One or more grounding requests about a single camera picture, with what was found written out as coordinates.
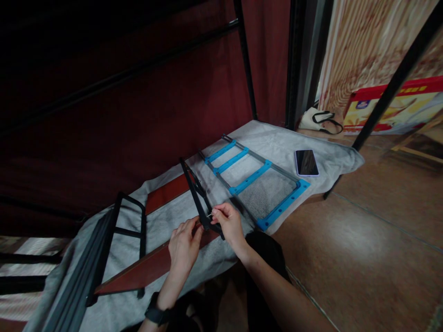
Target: white bag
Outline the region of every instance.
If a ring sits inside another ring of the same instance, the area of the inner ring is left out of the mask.
[[[305,114],[303,114],[300,121],[299,129],[318,130],[331,135],[340,134],[343,131],[343,126],[332,119],[334,116],[335,113],[331,113],[329,111],[319,112],[316,108],[311,107],[305,112]],[[320,123],[326,121],[332,122],[336,126],[339,126],[341,128],[340,131],[337,133],[331,133],[330,131],[324,129]]]

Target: right hand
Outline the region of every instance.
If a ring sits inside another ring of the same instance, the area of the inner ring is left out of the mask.
[[[248,246],[241,228],[240,213],[229,203],[214,206],[211,224],[220,223],[226,241],[239,256],[239,252]]]

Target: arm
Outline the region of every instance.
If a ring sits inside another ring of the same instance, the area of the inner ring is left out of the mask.
[[[262,293],[275,320],[284,331],[334,331],[332,325],[312,303],[273,268],[246,242],[238,211],[230,204],[212,210],[226,241],[245,266]]]
[[[171,268],[157,299],[157,308],[160,310],[174,307],[197,259],[203,226],[200,225],[197,228],[194,237],[192,237],[192,230],[198,220],[199,217],[189,219],[185,223],[181,223],[172,232],[168,245],[169,254],[171,255]],[[167,326],[167,324],[158,326],[146,318],[138,332],[165,331]]]

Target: blue plastic bracket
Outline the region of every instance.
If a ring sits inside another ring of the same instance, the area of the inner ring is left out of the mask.
[[[229,188],[229,192],[231,195],[238,195],[243,190],[245,190],[252,182],[257,180],[263,173],[265,173],[268,169],[270,169],[272,162],[266,160],[264,165],[260,167],[257,171],[255,171],[250,177],[248,177],[245,181],[240,183],[237,187]]]
[[[286,197],[283,201],[280,202],[277,207],[271,211],[264,219],[257,219],[257,225],[260,227],[261,230],[265,231],[268,229],[269,226],[271,226],[274,221],[277,220],[278,217],[281,216],[281,214],[286,211],[286,209],[297,199],[300,197],[301,194],[305,192],[305,190],[310,186],[308,182],[305,180],[300,179],[297,182],[297,188],[289,194],[288,197]]]
[[[239,161],[241,158],[243,158],[245,155],[247,155],[248,151],[249,151],[249,148],[244,148],[242,152],[240,152],[235,157],[229,159],[227,162],[225,162],[220,167],[214,167],[212,172],[214,173],[215,176],[217,176],[217,173],[219,173],[219,174],[223,173],[225,170],[227,170],[229,167],[231,167],[233,165],[233,163]]]
[[[227,146],[225,146],[224,148],[221,148],[220,150],[218,150],[217,152],[215,152],[213,155],[206,157],[204,159],[204,163],[208,164],[208,162],[213,162],[215,159],[217,159],[218,157],[220,157],[222,154],[224,154],[225,152],[229,151],[230,149],[232,149],[235,144],[236,144],[236,140],[232,140],[232,142],[230,142]]]

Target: gray blanket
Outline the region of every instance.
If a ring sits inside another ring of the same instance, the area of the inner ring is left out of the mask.
[[[307,137],[293,131],[269,124],[251,121],[229,134],[233,139],[249,147],[251,150],[269,159],[286,171],[296,175],[295,150],[312,149],[314,151],[320,176],[305,178],[311,186],[298,198],[267,230],[272,234],[280,227],[285,218],[292,213],[309,196],[326,192],[340,174],[355,171],[364,163],[363,157],[354,149],[326,140]],[[204,150],[209,156],[225,146],[220,140]],[[238,153],[236,148],[226,152],[214,166]],[[198,155],[188,159],[188,165],[196,173],[202,186],[208,193],[211,204],[216,205],[229,200],[228,191],[219,183]],[[231,166],[222,175],[231,186],[236,186],[261,166],[251,156],[246,156]],[[172,167],[161,176],[146,181],[131,194],[131,197],[143,204],[148,193],[163,186],[181,175],[180,164]],[[286,195],[294,189],[294,184],[273,170],[267,171],[241,195],[256,217],[263,217],[270,212]],[[67,285],[97,221],[109,208],[90,218],[70,244],[63,261],[49,274],[46,280],[42,299],[24,331],[41,331],[50,313],[54,309],[62,291]],[[186,219],[196,216],[197,209],[190,192],[148,216],[147,252],[152,251],[167,241],[174,228]],[[246,216],[242,217],[243,231],[249,233],[254,225]],[[140,230],[140,209],[124,201],[120,210],[117,226],[129,230]],[[108,280],[138,259],[139,241],[133,237],[114,234],[103,281]],[[194,268],[184,286],[182,295],[197,287],[200,283],[211,279],[228,270],[236,262],[234,252],[220,238],[201,249]],[[145,296],[138,300],[135,291],[100,296],[98,303],[86,310],[81,331],[116,332],[140,322],[154,291],[158,291],[166,278],[166,274],[146,287]]]

